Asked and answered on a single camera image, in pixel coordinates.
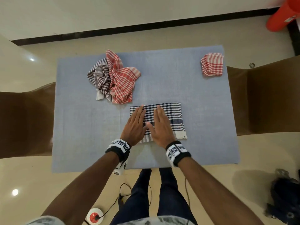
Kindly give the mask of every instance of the black baseboard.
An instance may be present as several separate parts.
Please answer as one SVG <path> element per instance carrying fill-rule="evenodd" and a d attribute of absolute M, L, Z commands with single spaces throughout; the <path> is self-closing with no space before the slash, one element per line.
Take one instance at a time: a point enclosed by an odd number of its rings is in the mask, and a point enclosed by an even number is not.
<path fill-rule="evenodd" d="M 143 31 L 143 30 L 151 30 L 151 29 L 168 28 L 168 27 L 176 27 L 176 26 L 183 26 L 183 25 L 192 25 L 192 24 L 209 23 L 209 22 L 216 22 L 216 21 L 223 21 L 223 20 L 247 18 L 247 17 L 254 17 L 254 16 L 272 15 L 277 10 L 278 10 L 278 7 L 271 8 L 271 9 L 233 12 L 233 13 L 213 15 L 213 16 L 203 16 L 203 17 L 195 17 L 195 18 L 188 18 L 188 19 L 149 23 L 149 24 L 131 25 L 131 26 L 124 26 L 124 27 L 115 27 L 115 28 L 106 28 L 106 29 L 99 29 L 99 30 L 74 32 L 74 33 L 69 33 L 69 34 L 49 35 L 49 36 L 43 36 L 43 37 L 19 39 L 19 40 L 12 40 L 12 42 L 18 46 L 21 46 L 21 45 L 29 45 L 29 44 L 36 44 L 36 43 L 64 41 L 64 40 L 71 40 L 71 39 L 80 39 L 80 38 L 101 36 L 101 35 L 112 35 L 112 34 L 133 32 L 133 31 Z"/>
<path fill-rule="evenodd" d="M 292 22 L 290 22 L 287 25 L 287 29 L 290 33 L 295 56 L 298 56 L 300 55 L 300 31 L 297 25 L 297 21 L 293 20 Z"/>

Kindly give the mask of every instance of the person's left hand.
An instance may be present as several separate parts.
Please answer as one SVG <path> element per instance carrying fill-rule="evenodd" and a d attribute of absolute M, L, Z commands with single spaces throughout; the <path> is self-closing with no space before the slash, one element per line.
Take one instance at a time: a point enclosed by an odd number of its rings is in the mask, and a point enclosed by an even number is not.
<path fill-rule="evenodd" d="M 143 139 L 147 127 L 143 127 L 143 120 L 146 110 L 143 110 L 144 105 L 137 108 L 125 125 L 120 139 L 126 141 L 130 146 L 136 145 L 141 139 Z"/>

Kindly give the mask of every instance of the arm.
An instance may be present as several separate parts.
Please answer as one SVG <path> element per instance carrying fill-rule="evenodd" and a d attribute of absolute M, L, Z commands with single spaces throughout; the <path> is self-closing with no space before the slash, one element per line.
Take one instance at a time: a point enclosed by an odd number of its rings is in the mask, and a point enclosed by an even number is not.
<path fill-rule="evenodd" d="M 129 143 L 131 147 L 143 138 L 147 130 L 146 127 L 143 127 L 145 112 L 143 106 L 137 108 L 121 134 L 120 138 Z M 42 216 L 57 217 L 66 225 L 81 225 L 119 162 L 120 157 L 115 152 L 107 152 L 72 181 L 51 202 Z"/>
<path fill-rule="evenodd" d="M 159 106 L 154 110 L 155 129 L 150 123 L 153 140 L 161 147 L 175 141 L 170 121 Z M 261 220 L 235 195 L 191 157 L 178 162 L 205 211 L 215 225 L 263 225 Z"/>

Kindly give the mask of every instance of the beige floor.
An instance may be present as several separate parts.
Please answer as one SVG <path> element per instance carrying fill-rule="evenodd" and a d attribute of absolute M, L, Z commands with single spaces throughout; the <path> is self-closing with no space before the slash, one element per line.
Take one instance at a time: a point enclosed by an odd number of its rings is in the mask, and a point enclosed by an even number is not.
<path fill-rule="evenodd" d="M 293 56 L 287 30 L 271 33 L 265 29 L 267 17 L 255 17 L 200 25 L 173 27 L 86 39 L 51 42 L 17 47 L 0 37 L 2 56 L 0 90 L 26 91 L 55 81 L 59 57 L 90 55 L 105 52 L 130 52 L 150 49 L 170 49 L 222 44 L 227 65 L 248 68 L 268 64 Z M 280 224 L 263 215 L 269 201 L 270 182 L 274 170 L 283 168 L 297 178 L 300 166 L 300 133 L 273 133 L 238 137 L 241 163 L 238 165 L 206 166 L 205 168 L 247 204 L 265 224 Z M 39 216 L 53 198 L 78 173 L 52 174 L 51 157 L 21 157 L 0 160 L 0 221 L 1 224 L 22 224 Z M 184 176 L 174 169 L 179 190 L 186 197 Z M 118 196 L 125 182 L 133 186 L 139 170 L 128 170 L 123 176 L 112 175 L 95 206 L 104 212 Z M 150 179 L 155 216 L 159 203 L 160 176 L 153 169 Z M 12 190 L 19 194 L 12 196 Z M 195 194 L 188 186 L 191 209 L 198 224 L 212 224 Z M 124 187 L 122 193 L 128 193 Z M 105 216 L 103 225 L 110 223 L 118 211 L 115 205 Z"/>

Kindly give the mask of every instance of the leg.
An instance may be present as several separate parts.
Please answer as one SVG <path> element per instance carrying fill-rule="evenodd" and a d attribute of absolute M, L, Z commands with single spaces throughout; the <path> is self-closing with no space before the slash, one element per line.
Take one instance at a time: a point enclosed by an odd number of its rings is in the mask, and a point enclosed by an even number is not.
<path fill-rule="evenodd" d="M 151 169 L 143 169 L 132 188 L 131 196 L 117 212 L 110 225 L 149 217 L 148 185 Z"/>
<path fill-rule="evenodd" d="M 190 220 L 197 225 L 186 200 L 178 191 L 176 178 L 172 168 L 160 168 L 161 187 L 157 215 L 173 215 Z"/>

